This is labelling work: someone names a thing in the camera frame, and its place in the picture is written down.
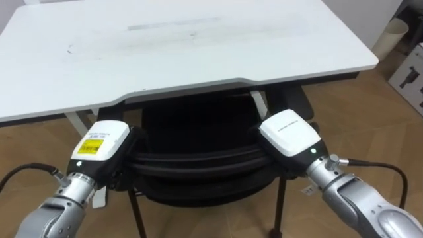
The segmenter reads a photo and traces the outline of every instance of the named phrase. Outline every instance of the black cable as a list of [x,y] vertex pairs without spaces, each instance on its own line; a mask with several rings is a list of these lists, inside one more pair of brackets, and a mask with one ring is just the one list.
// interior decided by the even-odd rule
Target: black cable
[[58,168],[56,168],[54,166],[46,165],[46,164],[42,164],[42,163],[29,163],[29,164],[25,164],[25,165],[20,165],[20,166],[14,168],[12,171],[8,172],[6,174],[6,176],[4,176],[4,178],[1,180],[1,182],[0,182],[0,192],[3,190],[7,181],[9,181],[9,179],[13,175],[15,175],[17,172],[24,170],[24,169],[39,169],[39,170],[42,170],[42,171],[49,172],[51,175],[55,175],[59,171]]
[[390,165],[387,163],[380,163],[380,162],[370,162],[370,161],[362,161],[358,159],[348,159],[349,163],[348,166],[358,166],[358,167],[383,167],[387,169],[392,169],[396,171],[398,174],[400,174],[402,180],[403,180],[403,191],[401,193],[401,200],[399,202],[399,207],[404,209],[405,202],[407,200],[407,194],[408,194],[408,179],[405,173],[400,170],[398,167],[394,165]]

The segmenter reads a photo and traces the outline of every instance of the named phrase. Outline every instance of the cardboard box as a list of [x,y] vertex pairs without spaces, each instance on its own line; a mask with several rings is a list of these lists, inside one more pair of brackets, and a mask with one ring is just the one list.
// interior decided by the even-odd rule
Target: cardboard box
[[423,116],[423,43],[405,59],[389,84]]

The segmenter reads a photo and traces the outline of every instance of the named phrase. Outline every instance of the white wall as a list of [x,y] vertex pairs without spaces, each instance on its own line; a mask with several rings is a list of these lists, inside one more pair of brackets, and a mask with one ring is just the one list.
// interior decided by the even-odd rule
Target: white wall
[[23,0],[0,0],[0,34],[12,17],[15,9],[24,5]]
[[402,0],[322,0],[368,47],[372,48]]

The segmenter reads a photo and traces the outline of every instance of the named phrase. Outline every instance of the wooden floor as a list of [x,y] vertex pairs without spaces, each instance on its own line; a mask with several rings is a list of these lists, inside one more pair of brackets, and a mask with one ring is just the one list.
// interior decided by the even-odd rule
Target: wooden floor
[[[402,168],[410,191],[406,209],[423,222],[423,120],[386,83],[384,64],[358,79],[311,85],[305,91],[332,153],[383,161]],[[138,121],[137,116],[128,118]],[[0,128],[0,176],[22,163],[66,168],[79,136],[67,120]],[[385,169],[349,168],[398,204],[401,180]],[[300,193],[305,179],[291,181],[282,222],[285,238],[358,237],[322,202]],[[13,237],[22,219],[58,187],[40,172],[25,171],[0,194],[0,237]],[[277,183],[244,200],[205,209],[172,208],[138,198],[150,238],[263,238],[272,227]],[[137,237],[126,193],[111,192],[108,206],[88,210],[79,237]]]

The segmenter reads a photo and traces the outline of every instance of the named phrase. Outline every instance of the cable connector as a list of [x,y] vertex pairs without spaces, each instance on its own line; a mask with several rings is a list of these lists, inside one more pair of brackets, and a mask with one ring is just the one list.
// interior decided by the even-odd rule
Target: cable connector
[[347,166],[348,164],[349,164],[348,159],[339,158],[337,155],[329,155],[329,158],[325,164],[325,168],[327,170],[332,171],[335,168],[337,168],[339,165]]
[[60,183],[60,186],[66,188],[67,186],[69,186],[71,184],[71,180],[68,179],[62,172],[60,172],[60,170],[56,169],[56,171],[54,171],[52,173],[53,177],[55,177],[58,182]]

